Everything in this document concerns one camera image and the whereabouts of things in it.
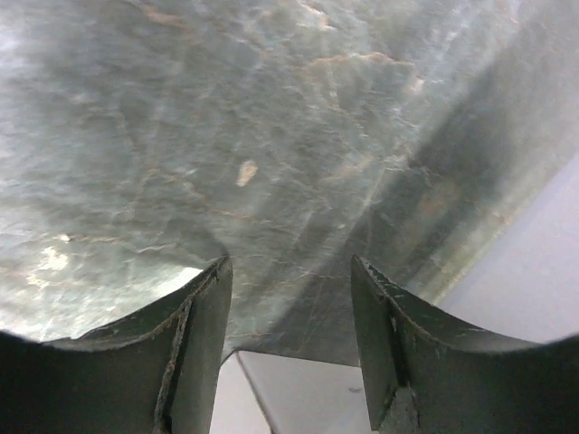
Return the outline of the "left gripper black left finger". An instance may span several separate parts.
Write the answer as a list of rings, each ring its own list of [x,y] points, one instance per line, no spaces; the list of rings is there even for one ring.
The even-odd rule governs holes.
[[[233,266],[223,257],[177,291],[76,339],[1,335],[4,433],[206,433]]]

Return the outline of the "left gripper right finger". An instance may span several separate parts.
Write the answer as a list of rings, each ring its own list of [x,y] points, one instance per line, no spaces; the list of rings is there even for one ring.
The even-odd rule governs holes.
[[[351,261],[370,424],[419,433],[575,433],[578,339],[547,344],[452,316]]]

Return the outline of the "white clipper kit box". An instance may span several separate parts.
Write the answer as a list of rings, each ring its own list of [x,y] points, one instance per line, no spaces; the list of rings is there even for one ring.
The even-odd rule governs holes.
[[[220,369],[211,434],[371,431],[358,367],[240,351]]]

